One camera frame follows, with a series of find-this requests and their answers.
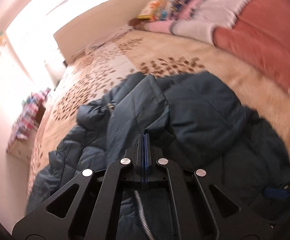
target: plaid cloth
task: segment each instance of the plaid cloth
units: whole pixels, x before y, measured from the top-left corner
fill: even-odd
[[[17,118],[12,127],[12,133],[8,140],[7,152],[16,139],[27,140],[30,131],[34,127],[35,117],[39,107],[42,105],[50,92],[50,88],[45,91],[40,90],[38,93],[31,94],[25,104],[23,105],[23,111]]]

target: headboard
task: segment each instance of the headboard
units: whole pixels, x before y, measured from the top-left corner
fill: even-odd
[[[128,23],[150,0],[109,0],[77,16],[54,38],[66,62],[71,63],[87,44]]]

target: triangular cutout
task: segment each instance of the triangular cutout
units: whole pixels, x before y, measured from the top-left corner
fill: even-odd
[[[223,192],[221,192],[217,186],[209,185],[209,189],[223,218],[227,218],[239,212],[240,208],[235,203],[233,203]]]
[[[76,196],[76,193],[78,192],[78,189],[79,185],[73,184],[62,195],[46,207],[47,212],[59,218],[64,218]]]

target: white wall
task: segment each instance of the white wall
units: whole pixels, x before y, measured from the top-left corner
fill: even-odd
[[[31,91],[35,87],[13,54],[0,47],[0,222],[10,232],[24,216],[29,167],[5,149],[21,102]]]

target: metal spring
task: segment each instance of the metal spring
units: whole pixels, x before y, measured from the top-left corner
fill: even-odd
[[[143,203],[142,203],[141,196],[140,196],[140,193],[138,192],[138,190],[134,191],[134,195],[136,197],[136,202],[137,202],[137,206],[138,206],[138,213],[140,215],[140,220],[141,220],[143,229],[145,230],[145,233],[146,233],[147,237],[149,238],[149,240],[155,240],[154,236],[152,235],[152,231],[150,230],[150,228],[147,224],[147,220],[146,220],[145,213],[144,213]]]

